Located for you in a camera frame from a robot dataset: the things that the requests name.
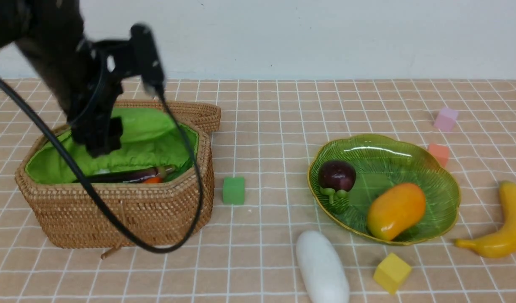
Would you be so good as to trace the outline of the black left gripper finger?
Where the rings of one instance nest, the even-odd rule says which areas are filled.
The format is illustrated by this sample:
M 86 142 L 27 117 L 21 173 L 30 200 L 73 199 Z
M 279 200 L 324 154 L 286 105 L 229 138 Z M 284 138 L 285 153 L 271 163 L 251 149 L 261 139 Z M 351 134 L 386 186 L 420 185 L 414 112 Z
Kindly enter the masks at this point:
M 121 117 L 110 119 L 108 128 L 108 148 L 109 150 L 121 149 L 121 136 L 123 134 L 123 124 Z

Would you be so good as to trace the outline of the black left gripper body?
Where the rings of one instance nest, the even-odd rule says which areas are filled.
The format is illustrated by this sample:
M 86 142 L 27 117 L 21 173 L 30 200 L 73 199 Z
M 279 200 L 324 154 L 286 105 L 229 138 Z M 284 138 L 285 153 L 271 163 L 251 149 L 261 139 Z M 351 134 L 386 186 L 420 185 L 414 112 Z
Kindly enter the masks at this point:
M 121 94 L 117 96 L 94 96 L 95 82 L 100 70 L 99 58 L 95 53 L 94 77 L 86 85 L 86 92 L 76 95 L 72 99 L 71 111 L 67 116 L 67 124 L 71 127 L 72 138 L 75 143 L 83 145 L 88 154 L 93 157 L 108 155 L 112 151 L 108 148 L 108 128 L 115 102 L 123 93 L 121 84 Z

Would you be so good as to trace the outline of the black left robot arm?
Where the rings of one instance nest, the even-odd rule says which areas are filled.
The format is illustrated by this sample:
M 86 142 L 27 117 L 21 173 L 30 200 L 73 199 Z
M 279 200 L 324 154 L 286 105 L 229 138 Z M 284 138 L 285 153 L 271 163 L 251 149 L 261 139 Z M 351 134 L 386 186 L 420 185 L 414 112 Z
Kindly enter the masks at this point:
M 67 116 L 72 138 L 91 157 L 121 148 L 112 109 L 123 90 L 107 55 L 89 41 L 77 0 L 0 0 L 0 49 L 14 43 Z

